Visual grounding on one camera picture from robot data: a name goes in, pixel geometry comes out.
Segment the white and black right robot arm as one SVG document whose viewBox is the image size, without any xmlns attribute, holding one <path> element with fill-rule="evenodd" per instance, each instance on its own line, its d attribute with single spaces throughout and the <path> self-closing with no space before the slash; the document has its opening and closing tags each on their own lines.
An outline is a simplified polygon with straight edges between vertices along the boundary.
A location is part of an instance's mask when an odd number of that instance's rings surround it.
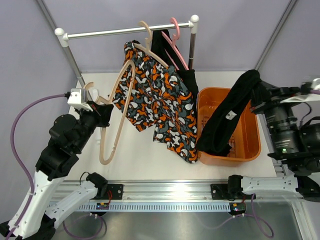
<svg viewBox="0 0 320 240">
<path fill-rule="evenodd" d="M 292 172 L 282 177 L 231 175 L 226 192 L 237 199 L 259 193 L 291 193 L 310 202 L 320 201 L 320 118 L 297 122 L 292 107 L 320 100 L 320 79 L 314 77 L 300 87 L 276 87 L 262 81 L 251 92 L 250 111 L 264 115 L 273 152 Z"/>
</svg>

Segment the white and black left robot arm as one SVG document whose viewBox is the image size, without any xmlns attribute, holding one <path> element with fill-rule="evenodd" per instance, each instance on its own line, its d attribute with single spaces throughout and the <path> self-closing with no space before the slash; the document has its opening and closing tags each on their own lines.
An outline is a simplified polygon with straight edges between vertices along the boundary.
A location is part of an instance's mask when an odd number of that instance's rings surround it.
<svg viewBox="0 0 320 240">
<path fill-rule="evenodd" d="M 14 217 L 1 223 L 0 233 L 6 239 L 49 240 L 64 220 L 91 199 L 103 199 L 108 181 L 90 173 L 85 181 L 58 203 L 49 205 L 56 189 L 79 160 L 86 143 L 97 127 L 107 127 L 113 105 L 90 102 L 91 110 L 79 110 L 59 116 L 49 130 L 50 139 L 35 165 L 31 187 Z"/>
</svg>

